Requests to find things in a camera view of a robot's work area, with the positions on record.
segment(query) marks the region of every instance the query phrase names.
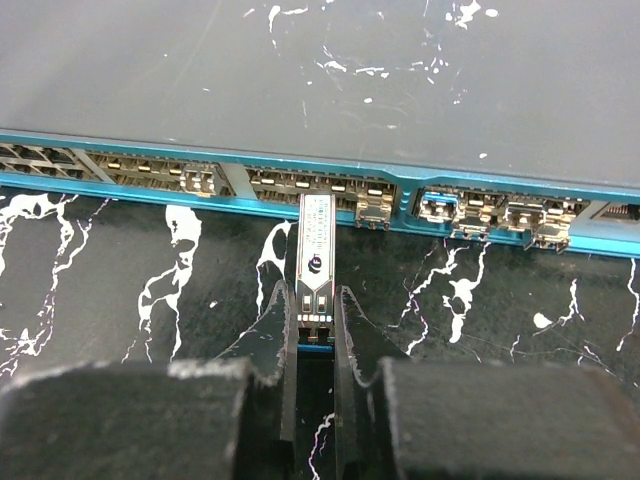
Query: transceiver latch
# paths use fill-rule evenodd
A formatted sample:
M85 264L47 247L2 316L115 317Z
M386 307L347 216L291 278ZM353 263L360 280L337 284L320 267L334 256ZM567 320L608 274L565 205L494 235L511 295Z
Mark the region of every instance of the transceiver latch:
M336 200L300 195L296 300L300 343L333 343Z

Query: black marbled surface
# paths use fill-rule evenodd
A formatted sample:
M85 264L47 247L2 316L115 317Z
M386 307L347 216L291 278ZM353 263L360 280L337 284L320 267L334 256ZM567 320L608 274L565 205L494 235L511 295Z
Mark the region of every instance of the black marbled surface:
M85 360L214 357L255 321L283 272L292 280L295 224L0 195L0 385ZM635 261L353 228L338 230L336 260L338 283L415 358L596 364L640 406ZM298 398L299 478L313 478L306 460L332 413L331 373L311 363L300 372L318 379ZM322 478L331 430L314 450Z

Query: table surface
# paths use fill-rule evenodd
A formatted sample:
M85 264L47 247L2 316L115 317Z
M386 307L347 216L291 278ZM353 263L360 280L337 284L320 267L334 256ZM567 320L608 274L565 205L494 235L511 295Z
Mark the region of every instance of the table surface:
M86 360L214 357L255 321L274 283L293 278L292 223L0 195L0 384ZM597 365L640 406L634 260L339 228L336 264L338 283L414 358ZM312 476L314 434L333 408L326 368L300 367L319 378L298 402L300 478ZM323 478L330 432L313 460Z
M4 2L0 128L636 189L636 0L479 3Z

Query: white marble veining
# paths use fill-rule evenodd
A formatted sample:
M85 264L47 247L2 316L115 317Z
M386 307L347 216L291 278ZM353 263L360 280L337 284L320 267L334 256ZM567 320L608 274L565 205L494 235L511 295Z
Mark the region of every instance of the white marble veining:
M629 337L629 335L633 334L636 328L636 321L638 320L638 313L640 312L640 294L633 289L633 281L635 280L635 278L636 278L636 259L632 258L631 273L629 274L629 281L627 282L627 290L629 290L629 293L633 295L633 298L635 299L635 307L633 309L633 314L631 316L631 329L627 333L625 333L623 337L620 339L620 342L616 347L616 351L618 352L622 350L622 347L624 346L624 341Z
M320 434L322 433L323 430L328 429L331 426L331 422L335 419L335 416L336 416L335 413L330 413L329 415L326 415L322 419L322 422L320 423L320 425L318 425L318 429L316 430L316 433L313 437L314 439L313 448L311 449L311 453L307 458L307 464L311 469L313 480L320 480L320 475L316 471L316 467L313 465L313 458L315 457L316 451L319 449L319 445L320 445Z
M182 346L182 337L180 334L180 310L178 309L178 301L182 295L182 289L189 282L193 273L193 258L198 249L200 235L202 233L202 222L198 219L195 212L188 207L179 207L169 205L165 210L165 221L167 227L171 231L171 246L176 247L181 241L190 241L193 246L184 252L178 253L173 267L162 272L160 275L151 277L145 284L142 292L138 296L138 330L144 332L143 341L147 359L153 362L149 347L153 340L151 331L151 313L153 307L158 302L165 302L166 305L175 313L176 336L171 353L170 361L175 358L176 353ZM171 278L172 288L168 292L155 296L151 292L151 287L165 278ZM133 343L127 348L122 362L129 358L131 349L136 345L138 339L134 339Z
M9 356L0 364L0 377L12 376L18 368L22 356L37 357L51 340L54 332L56 293L60 282L60 273L71 268L74 258L84 250L89 239L89 231L93 226L93 219L109 202L109 200L105 200L85 221L70 221L64 216L65 207L76 198L77 196L66 197L63 195L57 203L54 203L49 200L48 194L16 195L8 206L0 210L0 275L6 266L4 249L15 220L18 218L41 220L55 215L56 220L60 223L60 245L51 268L51 287L44 298L42 308L36 314L38 317L37 325L25 326L19 334L0 328L0 341L4 344L3 350ZM77 234L82 236L81 243L70 250L69 245Z

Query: white paint splatter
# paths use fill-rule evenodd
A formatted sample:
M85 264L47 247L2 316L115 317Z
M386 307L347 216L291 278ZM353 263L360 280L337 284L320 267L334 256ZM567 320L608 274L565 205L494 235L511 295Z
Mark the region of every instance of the white paint splatter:
M0 340L10 342L10 345L3 350L9 353L9 359L0 364L0 377L5 373L12 376L18 368L20 357L23 355L38 356L53 336L55 320L56 293L59 284L59 275L63 270L71 268L73 259L84 249L89 240L89 231L93 226L93 219L107 205L109 200L105 200L100 207L92 213L86 222L75 221L75 227L82 235L82 242L72 251L68 251L75 236L74 225L64 218L65 206L73 202L77 195L65 199L63 195L60 202L51 203L47 194L42 195L16 195L11 199L9 205L0 210L0 275L4 272L4 249L7 244L7 237L13 230L13 222L18 218L28 220L41 220L49 215L55 214L60 223L60 246L56 252L51 269L51 287L45 296L42 308L37 313L40 318L39 325L35 328L36 333L31 335L29 328L22 330L19 336L9 336L9 330L0 329Z
M256 320L260 318L262 315L262 302L264 301L264 292L262 291L262 277L260 275L260 267L266 264L267 262L273 263L278 270L280 271L280 275L284 279L284 267L286 262L286 257L278 258L275 250L273 249L273 240L276 237L278 232L284 233L286 238L289 238L289 231L291 230L291 224L285 220L282 223L277 224L269 235L267 235L266 240L264 241L264 246L262 247L262 254L256 263L256 272L258 273L258 295L256 297L256 306L258 307L258 314L256 316Z
M271 7L271 11L269 12L269 33L273 33L273 21L281 11L280 5Z
M345 67L344 65L340 65L338 62L336 62L335 60L331 60L330 62L325 63L324 65L322 65L322 68L334 68L336 70L341 70L345 73L347 73L347 67Z
M633 331L636 328L636 321L638 319L638 312L640 312L640 294L633 289L633 281L636 277L636 259L631 259L631 274L629 275L629 281L627 282L627 290L636 300L635 308L633 309L633 316L631 317L631 329L620 339L620 343L616 347L616 351L619 352L622 350L624 345L624 341L627 339L629 335L633 334Z
M171 231L172 247L175 248L178 243L183 240L193 242L193 246L186 252L178 253L178 259L169 270L161 273L157 277L151 277L145 284L140 295L138 295L138 316L140 317L138 322L138 331L144 332L143 335L146 337L144 346L147 359L150 363L153 362L149 352L149 345L153 340L151 332L151 314L153 307L158 302L164 301L176 315L176 338L169 361L173 361L176 353L182 346L178 301L180 300L180 295L182 295L182 289L189 282L191 274L193 273L193 257L198 249L200 234L202 233L202 222L198 219L195 212L188 207L168 205L165 211L165 221L167 223L167 227L169 227L169 230ZM150 288L165 278L171 278L171 285L174 286L173 291L157 298L153 298ZM136 343L137 339L135 339L129 348L127 348L127 352L122 358L122 363L129 358L131 349L136 345Z
M462 336L462 327L464 326L464 321L466 320L467 313L471 310L471 304L473 302L473 290L480 285L482 281L482 276L484 275L484 256L487 253L487 248L491 245L490 242L484 244L482 248L482 252L478 257L478 275L474 281L469 280L468 278L461 278L460 280L451 280L449 284L451 284L454 288L453 298L449 299L446 295L442 296L442 303L445 307L448 307L451 313L453 314L453 319L451 321L451 338L449 338L449 343L457 343ZM450 300L455 300L459 298L462 300L464 304L464 311L462 313L456 313L451 306Z
M320 443L320 434L324 429L329 428L331 426L331 421L335 418L335 416L336 416L335 413L331 413L326 417L324 417L322 419L322 423L318 425L318 429L316 430L316 433L313 437L314 438L313 448L311 449L309 458L307 458L307 464L309 465L309 468L311 469L311 473L313 474L313 480L320 480L320 475L318 475L316 468L313 466L313 457L315 456L316 450L318 449L318 444Z
M358 68L356 69L356 73L370 73L373 75L375 72L383 72L384 67L366 67L366 68Z
M294 10L287 10L286 12L282 12L282 15L302 15L309 11L309 7L305 8L296 8Z
M511 349L509 350L509 355L511 355L511 361L513 363L516 363L516 359L513 358L513 352L515 351L516 346L518 345L518 343L520 343L520 335L518 335L516 337L516 340L511 344Z
M551 320L545 317L542 313L538 312L533 316L533 323L537 328L543 329L547 328L549 325L553 324Z
M307 123L307 102L302 101L302 113L304 115L304 128L309 128L309 124Z
M467 23L473 20L473 16L482 9L482 7L473 0L471 5L460 5L460 13L462 16L456 22L456 25L460 28L468 29Z

